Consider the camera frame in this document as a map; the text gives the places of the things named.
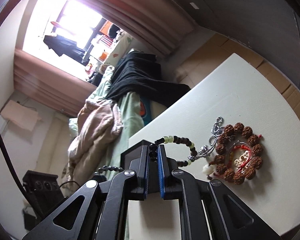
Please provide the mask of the pink curtain left side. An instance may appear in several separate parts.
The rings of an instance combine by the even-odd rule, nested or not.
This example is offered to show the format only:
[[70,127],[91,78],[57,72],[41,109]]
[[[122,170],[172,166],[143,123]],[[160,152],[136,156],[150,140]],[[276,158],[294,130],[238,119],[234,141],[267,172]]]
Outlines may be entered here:
[[96,86],[23,50],[14,51],[14,88],[67,116],[77,116]]

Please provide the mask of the flattened cardboard on floor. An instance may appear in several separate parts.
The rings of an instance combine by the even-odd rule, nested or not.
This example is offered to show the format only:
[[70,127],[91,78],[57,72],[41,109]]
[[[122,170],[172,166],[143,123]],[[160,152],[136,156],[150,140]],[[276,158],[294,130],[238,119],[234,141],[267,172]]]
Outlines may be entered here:
[[176,80],[193,88],[233,53],[256,68],[285,98],[300,120],[298,89],[260,55],[221,34],[214,34],[176,68]]

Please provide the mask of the white wall switch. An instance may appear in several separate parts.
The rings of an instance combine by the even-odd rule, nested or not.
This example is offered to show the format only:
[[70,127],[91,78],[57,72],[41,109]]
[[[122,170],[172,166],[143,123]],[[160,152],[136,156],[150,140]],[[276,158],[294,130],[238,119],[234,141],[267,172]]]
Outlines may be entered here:
[[194,3],[194,2],[190,2],[190,5],[196,9],[196,10],[199,10],[199,7]]

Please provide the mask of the pink fleece blanket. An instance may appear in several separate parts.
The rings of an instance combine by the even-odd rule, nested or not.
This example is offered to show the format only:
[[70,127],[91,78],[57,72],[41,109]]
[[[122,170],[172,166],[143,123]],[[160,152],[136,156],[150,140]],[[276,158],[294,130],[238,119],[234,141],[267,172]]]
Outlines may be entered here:
[[112,100],[87,100],[77,117],[78,132],[68,148],[64,181],[84,183],[123,130],[121,111]]

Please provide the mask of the beige cloth on wall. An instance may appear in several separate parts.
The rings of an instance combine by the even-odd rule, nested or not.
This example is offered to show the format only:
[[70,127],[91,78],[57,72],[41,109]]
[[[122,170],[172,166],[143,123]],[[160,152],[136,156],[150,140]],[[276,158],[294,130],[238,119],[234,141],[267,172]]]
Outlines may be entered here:
[[40,116],[37,111],[25,107],[13,100],[10,100],[2,109],[0,115],[19,126],[22,129],[32,132]]

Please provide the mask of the pink curtain right side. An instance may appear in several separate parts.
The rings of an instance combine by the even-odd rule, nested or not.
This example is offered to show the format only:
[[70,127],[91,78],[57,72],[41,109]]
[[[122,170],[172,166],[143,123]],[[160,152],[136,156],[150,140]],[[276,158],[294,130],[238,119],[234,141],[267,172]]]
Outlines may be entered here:
[[196,24],[173,0],[78,0],[160,56],[172,53]]

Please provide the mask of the floral pillow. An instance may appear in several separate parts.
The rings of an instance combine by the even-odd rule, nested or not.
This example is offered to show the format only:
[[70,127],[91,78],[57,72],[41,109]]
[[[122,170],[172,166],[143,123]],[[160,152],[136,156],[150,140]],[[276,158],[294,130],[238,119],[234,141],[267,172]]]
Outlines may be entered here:
[[119,30],[117,36],[110,47],[110,53],[107,55],[103,64],[106,66],[116,66],[125,55],[128,47],[131,45],[134,37],[124,30]]

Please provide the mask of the dark bead bracelet jade beads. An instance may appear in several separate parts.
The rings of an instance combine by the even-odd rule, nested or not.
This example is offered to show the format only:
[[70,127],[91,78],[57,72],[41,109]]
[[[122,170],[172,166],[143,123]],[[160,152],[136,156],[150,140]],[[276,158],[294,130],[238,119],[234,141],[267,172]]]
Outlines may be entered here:
[[[195,161],[195,157],[197,156],[198,152],[195,148],[194,143],[189,138],[178,137],[176,135],[164,136],[164,137],[156,140],[153,144],[149,145],[150,152],[156,152],[157,148],[161,144],[170,144],[170,143],[186,145],[190,150],[190,156],[188,157],[187,160],[177,161],[178,167],[189,166],[192,162]],[[107,171],[122,172],[123,170],[124,169],[122,167],[104,165],[103,167],[98,168],[98,170],[95,174],[102,174],[103,172],[107,172]]]

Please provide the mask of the black knitted blanket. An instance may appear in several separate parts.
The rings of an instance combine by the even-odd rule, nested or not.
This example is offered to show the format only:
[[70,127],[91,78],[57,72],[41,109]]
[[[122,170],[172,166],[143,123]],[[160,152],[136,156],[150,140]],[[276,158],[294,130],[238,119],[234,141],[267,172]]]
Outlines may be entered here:
[[135,92],[167,108],[191,90],[188,85],[164,81],[156,56],[139,51],[128,53],[118,62],[110,82],[106,99],[118,101]]

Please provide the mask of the green bed sheet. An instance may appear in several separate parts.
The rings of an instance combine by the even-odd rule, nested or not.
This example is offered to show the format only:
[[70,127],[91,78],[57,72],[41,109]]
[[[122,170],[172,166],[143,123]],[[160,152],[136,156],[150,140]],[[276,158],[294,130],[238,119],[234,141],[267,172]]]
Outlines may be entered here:
[[[107,67],[101,78],[101,83],[93,91],[93,93],[88,96],[86,101],[91,100],[93,102],[97,102],[99,100],[108,100],[106,99],[106,95],[107,90],[111,85],[110,80],[113,75],[114,69],[115,68],[113,66]],[[109,144],[105,155],[103,156],[100,164],[98,164],[95,171],[97,171],[98,168],[104,165],[119,166],[121,154],[128,149],[130,137],[144,127],[144,122],[140,115],[141,104],[139,94],[135,92],[129,92],[118,101],[113,102],[118,104],[118,107],[121,111],[123,130],[119,137],[114,142]],[[69,129],[71,135],[73,136],[73,138],[75,138],[78,132],[77,117],[72,118],[69,121]],[[79,184],[75,181],[72,187],[76,188],[82,184]]]

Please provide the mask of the hanging black garment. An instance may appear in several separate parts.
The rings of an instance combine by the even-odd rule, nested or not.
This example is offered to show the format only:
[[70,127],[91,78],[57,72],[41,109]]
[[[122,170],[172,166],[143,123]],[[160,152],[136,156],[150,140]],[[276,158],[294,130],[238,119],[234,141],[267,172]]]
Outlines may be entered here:
[[77,42],[67,39],[61,35],[45,35],[43,42],[59,57],[66,55],[79,63],[83,63],[85,50],[78,48]]

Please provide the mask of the pink curtain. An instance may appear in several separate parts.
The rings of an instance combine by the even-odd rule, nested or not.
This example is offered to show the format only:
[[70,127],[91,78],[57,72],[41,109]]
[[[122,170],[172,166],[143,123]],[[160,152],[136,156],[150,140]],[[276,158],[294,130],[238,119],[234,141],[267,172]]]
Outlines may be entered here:
[[23,50],[14,51],[14,88],[67,116],[77,116],[96,86]]
[[172,53],[196,24],[173,0],[78,0],[160,56]]

